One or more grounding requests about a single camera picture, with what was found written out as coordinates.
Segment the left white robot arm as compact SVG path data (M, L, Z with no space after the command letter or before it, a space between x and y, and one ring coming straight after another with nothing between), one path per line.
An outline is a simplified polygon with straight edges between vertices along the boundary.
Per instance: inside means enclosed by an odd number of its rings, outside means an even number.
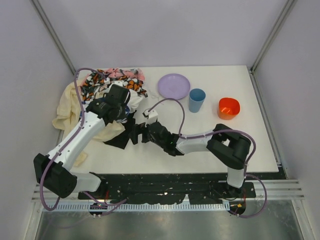
M95 173L71 173L77 157L105 126L123 120L130 91L113 84L105 97L94 99L67 137L47 155L34 160L36 180L42 188L64 199L73 192L96 192L102 179Z

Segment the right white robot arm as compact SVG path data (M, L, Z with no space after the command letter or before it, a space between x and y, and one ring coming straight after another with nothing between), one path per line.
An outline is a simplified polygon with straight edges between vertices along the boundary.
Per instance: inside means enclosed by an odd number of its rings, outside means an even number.
M195 152L211 152L227 166L227 185L241 189L246 178L248 162L256 151L254 139L247 133L219 123L212 131L193 135L171 133L158 121L135 124L129 137L134 145L138 136L142 142L152 142L168 155L176 157Z

